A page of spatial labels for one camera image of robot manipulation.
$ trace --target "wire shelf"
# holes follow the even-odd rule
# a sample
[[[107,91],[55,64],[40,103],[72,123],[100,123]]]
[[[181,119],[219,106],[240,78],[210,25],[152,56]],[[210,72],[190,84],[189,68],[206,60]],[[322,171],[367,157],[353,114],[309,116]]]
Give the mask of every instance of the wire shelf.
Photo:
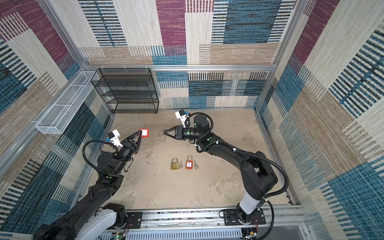
[[[63,134],[93,88],[92,80],[99,79],[93,71],[83,71],[62,96],[47,111],[36,128],[43,134]]]
[[[157,113],[159,99],[151,71],[145,68],[99,68],[91,83],[112,113]]]

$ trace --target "red wire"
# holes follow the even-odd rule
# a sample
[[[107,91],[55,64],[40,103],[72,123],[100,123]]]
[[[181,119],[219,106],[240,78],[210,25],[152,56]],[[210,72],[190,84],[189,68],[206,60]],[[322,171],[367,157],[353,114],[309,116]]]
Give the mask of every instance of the red wire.
[[[258,232],[258,228],[259,228],[259,225],[257,224],[257,220],[255,217],[253,217],[253,219],[255,220],[255,223],[256,223],[256,235],[257,235],[257,232]]]
[[[131,229],[131,220],[130,220],[130,219],[128,219],[128,220],[129,220],[129,223],[128,223],[128,225],[129,225],[128,232],[129,232],[129,230]]]

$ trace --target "beige floor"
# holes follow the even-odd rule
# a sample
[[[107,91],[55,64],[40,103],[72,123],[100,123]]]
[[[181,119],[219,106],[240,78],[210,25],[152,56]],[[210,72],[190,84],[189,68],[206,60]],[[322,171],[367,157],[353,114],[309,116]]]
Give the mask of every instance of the beige floor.
[[[214,121],[212,132],[243,150],[262,151],[269,159],[265,141],[252,109],[204,109]],[[161,129],[180,125],[175,110],[159,110],[158,114],[117,114],[112,126],[121,140],[131,130],[149,129],[140,151],[118,192],[107,202],[124,204],[126,209],[154,209],[173,207],[232,206],[243,198],[245,189],[240,171],[227,161],[208,153],[197,153],[188,141],[177,141],[163,134]],[[185,169],[185,161],[192,155],[199,169]],[[183,168],[171,170],[172,158],[182,161]],[[89,185],[97,174],[93,173]],[[281,188],[281,180],[273,190]],[[281,194],[271,197],[274,204],[287,204]]]

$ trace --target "enclosure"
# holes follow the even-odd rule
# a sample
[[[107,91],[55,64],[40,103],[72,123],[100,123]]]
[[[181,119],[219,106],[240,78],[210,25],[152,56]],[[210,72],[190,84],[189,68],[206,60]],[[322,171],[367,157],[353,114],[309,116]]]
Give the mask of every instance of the enclosure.
[[[383,1],[0,5],[1,239],[33,239],[69,212],[98,179],[84,144],[114,129],[120,140],[149,130],[104,203],[146,214],[127,239],[197,230],[241,237],[244,226],[218,237],[229,228],[217,212],[242,200],[242,174],[163,134],[182,124],[181,109],[208,114],[213,133],[286,171],[288,189],[270,198],[266,239],[384,238]],[[96,164],[101,147],[111,150],[94,142],[84,155]],[[199,169],[185,168],[189,155]],[[171,170],[172,158],[184,167]],[[273,169],[275,191],[284,179]],[[263,208],[261,232],[272,217]],[[171,211],[191,215],[161,215]]]

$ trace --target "key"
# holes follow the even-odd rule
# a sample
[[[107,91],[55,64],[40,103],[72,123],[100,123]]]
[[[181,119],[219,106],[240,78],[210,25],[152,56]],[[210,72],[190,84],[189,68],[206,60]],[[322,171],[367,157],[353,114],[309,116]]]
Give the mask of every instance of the key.
[[[199,166],[197,165],[196,160],[194,160],[194,162],[195,162],[195,169],[199,169]]]

